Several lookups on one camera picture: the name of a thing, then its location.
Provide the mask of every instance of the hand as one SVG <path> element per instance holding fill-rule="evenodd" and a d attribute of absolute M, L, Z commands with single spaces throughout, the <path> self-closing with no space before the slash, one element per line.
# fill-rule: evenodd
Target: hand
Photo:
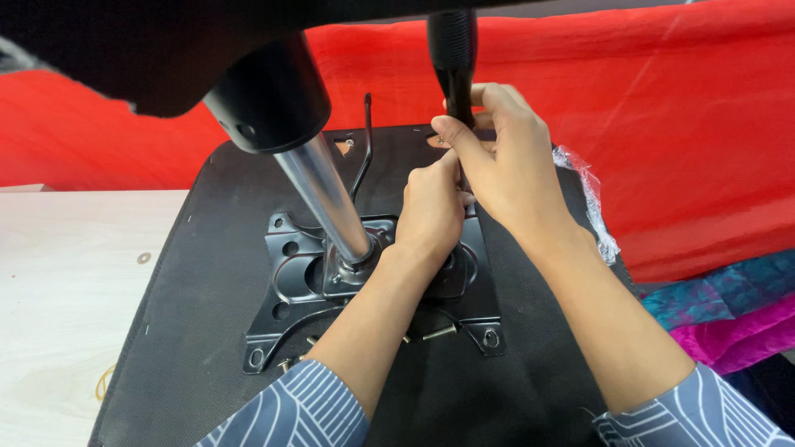
<path fill-rule="evenodd" d="M 458 187 L 458 156 L 449 150 L 439 161 L 409 174 L 395 245 L 429 262 L 435 274 L 461 237 L 463 206 L 475 198 Z"/>
<path fill-rule="evenodd" d="M 563 200 L 546 123 L 510 85 L 474 84 L 471 100 L 486 108 L 476 127 L 495 129 L 496 142 L 481 142 L 450 116 L 431 126 L 458 153 L 483 208 L 523 246 L 581 230 Z"/>

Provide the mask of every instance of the red backdrop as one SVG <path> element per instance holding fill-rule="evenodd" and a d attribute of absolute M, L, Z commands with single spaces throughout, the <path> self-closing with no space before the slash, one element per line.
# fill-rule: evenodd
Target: red backdrop
<path fill-rule="evenodd" d="M 593 164 L 636 281 L 683 278 L 795 245 L 793 31 L 788 0 L 484 18 L 475 80 L 515 85 Z M 307 35 L 328 129 L 363 125 L 365 91 L 375 126 L 442 112 L 424 22 Z M 202 105 L 153 119 L 53 73 L 0 77 L 0 186 L 186 189 L 225 140 Z"/>

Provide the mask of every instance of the metal bracket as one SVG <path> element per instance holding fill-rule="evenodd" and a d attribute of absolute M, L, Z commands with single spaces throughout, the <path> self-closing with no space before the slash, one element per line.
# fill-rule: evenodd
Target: metal bracket
<path fill-rule="evenodd" d="M 336 255 L 323 228 L 301 227 L 286 213 L 270 217 L 265 236 L 273 266 L 265 301 L 246 334 L 243 372 L 257 374 L 290 333 L 321 317 L 335 317 L 372 274 L 381 251 L 394 243 L 395 216 L 363 217 L 374 241 L 368 262 L 351 267 Z M 420 303 L 460 325 L 485 356 L 506 344 L 483 234 L 474 206 L 467 207 L 460 244 L 433 279 Z"/>

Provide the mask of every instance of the chrome cylinder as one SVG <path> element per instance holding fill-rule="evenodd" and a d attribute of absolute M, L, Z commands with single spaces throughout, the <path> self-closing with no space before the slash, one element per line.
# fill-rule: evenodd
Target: chrome cylinder
<path fill-rule="evenodd" d="M 273 155 L 343 261 L 357 263 L 370 254 L 370 238 L 339 178 L 323 135 L 295 149 Z"/>

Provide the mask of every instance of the person's left hand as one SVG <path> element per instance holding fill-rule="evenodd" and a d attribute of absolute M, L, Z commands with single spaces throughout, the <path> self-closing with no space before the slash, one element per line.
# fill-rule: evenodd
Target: person's left hand
<path fill-rule="evenodd" d="M 463 206 L 475 202 L 474 196 L 460 190 L 459 179 L 458 155 L 448 150 L 432 165 L 411 171 L 403 190 L 395 245 L 408 247 L 436 270 L 461 237 Z"/>

